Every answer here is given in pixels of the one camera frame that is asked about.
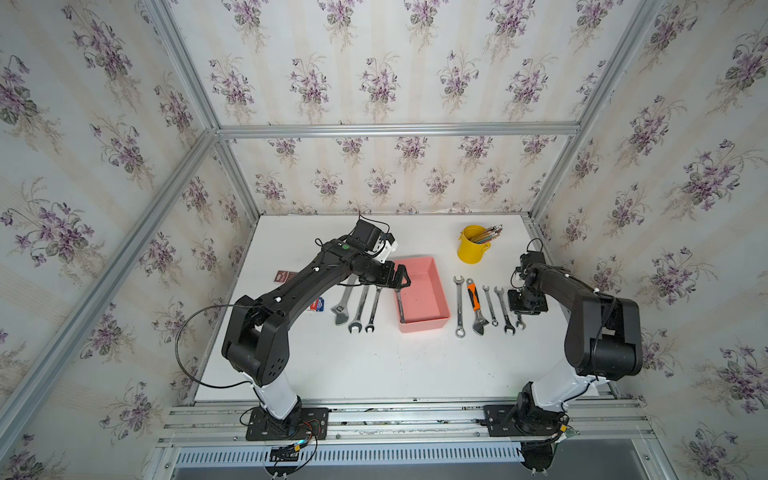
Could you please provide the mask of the silver end wrench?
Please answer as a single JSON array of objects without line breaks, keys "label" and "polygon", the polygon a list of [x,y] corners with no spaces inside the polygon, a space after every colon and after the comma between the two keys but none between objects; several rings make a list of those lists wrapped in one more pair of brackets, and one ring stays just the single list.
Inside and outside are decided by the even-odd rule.
[{"label": "silver end wrench", "polygon": [[404,303],[403,303],[403,297],[402,297],[402,289],[395,290],[395,298],[396,298],[396,305],[397,305],[398,321],[401,325],[404,325],[406,323],[406,320],[405,320]]}]

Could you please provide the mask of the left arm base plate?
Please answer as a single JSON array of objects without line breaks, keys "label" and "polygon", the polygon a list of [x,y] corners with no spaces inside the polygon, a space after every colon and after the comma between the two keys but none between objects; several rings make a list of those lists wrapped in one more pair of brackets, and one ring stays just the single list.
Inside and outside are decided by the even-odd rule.
[{"label": "left arm base plate", "polygon": [[247,441],[303,440],[327,437],[330,410],[328,408],[294,409],[285,419],[274,418],[263,407],[249,412],[245,423]]}]

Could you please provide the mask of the medium end wrench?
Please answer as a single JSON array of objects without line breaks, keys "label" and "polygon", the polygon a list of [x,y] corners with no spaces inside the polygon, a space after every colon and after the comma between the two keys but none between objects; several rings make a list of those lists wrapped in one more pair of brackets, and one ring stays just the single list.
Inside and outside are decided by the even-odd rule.
[{"label": "medium end wrench", "polygon": [[508,311],[508,308],[506,306],[506,302],[505,302],[505,299],[504,299],[505,290],[502,287],[495,287],[494,288],[494,293],[496,294],[496,296],[498,298],[498,301],[499,301],[499,304],[500,304],[500,307],[501,307],[501,311],[502,311],[502,316],[504,318],[504,332],[506,334],[515,335],[516,334],[516,328],[512,324],[512,322],[511,322],[511,319],[510,319],[510,316],[509,316],[509,311]]}]

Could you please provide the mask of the thin small silver wrench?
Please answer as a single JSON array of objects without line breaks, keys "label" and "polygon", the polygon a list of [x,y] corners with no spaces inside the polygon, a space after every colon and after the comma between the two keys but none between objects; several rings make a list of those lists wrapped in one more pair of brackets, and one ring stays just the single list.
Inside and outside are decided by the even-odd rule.
[{"label": "thin small silver wrench", "polygon": [[490,287],[488,285],[482,285],[482,290],[484,292],[484,295],[485,295],[485,298],[486,298],[486,303],[488,305],[488,310],[489,310],[489,314],[490,314],[490,317],[491,317],[491,324],[494,327],[498,327],[499,326],[499,322],[498,322],[498,320],[496,318],[496,314],[495,314],[492,298],[491,298],[491,295],[490,295]]}]

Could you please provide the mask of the short end wrench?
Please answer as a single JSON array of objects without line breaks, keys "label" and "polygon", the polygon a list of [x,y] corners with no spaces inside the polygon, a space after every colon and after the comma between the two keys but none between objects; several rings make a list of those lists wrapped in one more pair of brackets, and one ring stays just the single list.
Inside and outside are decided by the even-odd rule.
[{"label": "short end wrench", "polygon": [[455,292],[456,292],[456,329],[455,329],[455,336],[457,338],[463,339],[466,336],[466,331],[464,328],[464,321],[463,321],[463,300],[462,300],[462,290],[464,285],[464,277],[463,276],[454,276],[453,282],[455,284]]}]

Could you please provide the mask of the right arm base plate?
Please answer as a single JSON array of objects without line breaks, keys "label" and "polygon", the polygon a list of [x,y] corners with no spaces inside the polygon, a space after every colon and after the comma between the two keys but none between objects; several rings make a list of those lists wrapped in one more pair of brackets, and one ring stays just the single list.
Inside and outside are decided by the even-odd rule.
[{"label": "right arm base plate", "polygon": [[483,424],[491,437],[551,437],[562,431],[569,417],[538,407],[520,409],[516,405],[485,405]]}]

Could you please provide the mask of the red card package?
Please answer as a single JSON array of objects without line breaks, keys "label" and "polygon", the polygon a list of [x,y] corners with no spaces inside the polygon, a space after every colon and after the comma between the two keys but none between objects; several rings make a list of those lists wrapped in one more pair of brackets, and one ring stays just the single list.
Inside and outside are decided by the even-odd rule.
[{"label": "red card package", "polygon": [[296,275],[297,273],[294,271],[279,270],[275,275],[274,282],[283,284],[293,279]]}]

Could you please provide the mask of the small circuit board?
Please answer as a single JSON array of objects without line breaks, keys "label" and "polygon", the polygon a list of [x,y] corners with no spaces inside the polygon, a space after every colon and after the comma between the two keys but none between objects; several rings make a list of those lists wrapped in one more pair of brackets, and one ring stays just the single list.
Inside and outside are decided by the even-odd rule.
[{"label": "small circuit board", "polygon": [[268,462],[278,464],[281,462],[297,462],[302,448],[298,445],[272,447],[269,452]]}]

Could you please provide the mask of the pink plastic storage box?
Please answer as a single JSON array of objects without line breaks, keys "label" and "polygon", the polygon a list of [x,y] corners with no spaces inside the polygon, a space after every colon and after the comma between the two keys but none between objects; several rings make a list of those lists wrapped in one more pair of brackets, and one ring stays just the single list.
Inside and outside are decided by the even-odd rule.
[{"label": "pink plastic storage box", "polygon": [[431,256],[400,258],[395,264],[404,264],[411,286],[402,289],[406,323],[398,328],[403,334],[442,329],[451,318],[437,263]]}]

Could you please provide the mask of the yellow pencil cup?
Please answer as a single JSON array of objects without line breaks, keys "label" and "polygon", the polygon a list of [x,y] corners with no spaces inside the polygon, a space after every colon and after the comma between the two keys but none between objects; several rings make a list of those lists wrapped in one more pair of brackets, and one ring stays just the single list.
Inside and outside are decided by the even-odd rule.
[{"label": "yellow pencil cup", "polygon": [[458,258],[466,264],[479,263],[484,254],[491,248],[491,243],[476,243],[474,238],[486,230],[480,225],[470,225],[465,227],[459,235],[459,246],[457,249]]}]

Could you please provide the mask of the large combination wrench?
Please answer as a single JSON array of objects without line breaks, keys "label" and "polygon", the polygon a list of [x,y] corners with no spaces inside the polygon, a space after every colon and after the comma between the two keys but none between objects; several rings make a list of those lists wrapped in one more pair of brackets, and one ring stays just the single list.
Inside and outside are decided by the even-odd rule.
[{"label": "large combination wrench", "polygon": [[364,285],[362,287],[362,291],[361,291],[361,294],[360,294],[360,299],[359,299],[359,302],[358,302],[358,305],[357,305],[357,308],[356,308],[356,311],[355,311],[354,318],[353,318],[352,322],[348,326],[348,331],[350,333],[360,333],[363,330],[363,326],[362,326],[361,320],[362,320],[363,311],[365,309],[365,303],[367,301],[369,289],[370,289],[369,285]]}]

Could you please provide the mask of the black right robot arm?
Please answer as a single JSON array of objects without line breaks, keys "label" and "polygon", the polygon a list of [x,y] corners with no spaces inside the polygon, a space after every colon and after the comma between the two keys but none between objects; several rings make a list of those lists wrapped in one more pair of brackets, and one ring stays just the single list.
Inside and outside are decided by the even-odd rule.
[{"label": "black right robot arm", "polygon": [[643,348],[635,301],[589,286],[567,269],[547,264],[539,251],[523,253],[515,273],[523,281],[508,292],[516,316],[546,313],[550,298],[568,312],[565,359],[518,394],[513,418],[519,428],[531,431],[554,423],[591,387],[640,373]]}]

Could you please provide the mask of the large forged steel wrench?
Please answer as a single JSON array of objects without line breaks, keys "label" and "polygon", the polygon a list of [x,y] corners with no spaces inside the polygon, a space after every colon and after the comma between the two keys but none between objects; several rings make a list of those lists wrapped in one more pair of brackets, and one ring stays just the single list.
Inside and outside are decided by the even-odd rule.
[{"label": "large forged steel wrench", "polygon": [[343,284],[343,293],[339,302],[331,308],[331,312],[334,314],[334,323],[336,325],[343,325],[349,319],[348,302],[352,294],[352,290],[357,285],[357,277],[352,275],[347,283]]}]

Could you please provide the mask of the colored pencils bunch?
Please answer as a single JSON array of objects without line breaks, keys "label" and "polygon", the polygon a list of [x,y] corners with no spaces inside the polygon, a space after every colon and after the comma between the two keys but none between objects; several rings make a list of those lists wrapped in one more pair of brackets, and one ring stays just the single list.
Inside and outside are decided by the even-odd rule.
[{"label": "colored pencils bunch", "polygon": [[503,226],[501,224],[493,225],[484,229],[480,233],[473,235],[471,238],[469,238],[469,241],[475,244],[485,244],[497,238],[502,233],[502,231]]}]

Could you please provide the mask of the small combination wrench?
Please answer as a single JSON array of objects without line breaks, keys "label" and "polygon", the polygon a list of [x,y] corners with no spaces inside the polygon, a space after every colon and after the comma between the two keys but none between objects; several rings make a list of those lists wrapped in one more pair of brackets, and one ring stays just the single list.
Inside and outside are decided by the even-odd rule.
[{"label": "small combination wrench", "polygon": [[375,331],[375,318],[376,318],[376,313],[377,313],[377,310],[378,310],[378,304],[379,304],[379,299],[380,299],[382,290],[383,290],[382,287],[377,287],[376,288],[375,296],[374,296],[374,301],[373,301],[371,312],[370,312],[370,316],[369,316],[369,320],[368,320],[367,324],[365,325],[365,329],[364,329],[364,331],[366,333],[372,333],[372,332]]}]

